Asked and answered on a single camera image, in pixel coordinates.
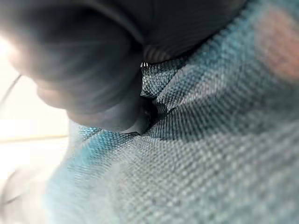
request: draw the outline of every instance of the cable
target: cable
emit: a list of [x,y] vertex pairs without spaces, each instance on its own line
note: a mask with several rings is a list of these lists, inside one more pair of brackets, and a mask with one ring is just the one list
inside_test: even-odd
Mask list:
[[17,84],[17,82],[20,80],[20,78],[22,77],[22,74],[19,74],[18,77],[13,81],[13,83],[10,85],[10,87],[6,90],[3,98],[0,101],[0,111],[2,111],[4,104],[7,100],[7,98],[9,97],[11,91],[13,90],[13,88],[15,87],[15,85]]

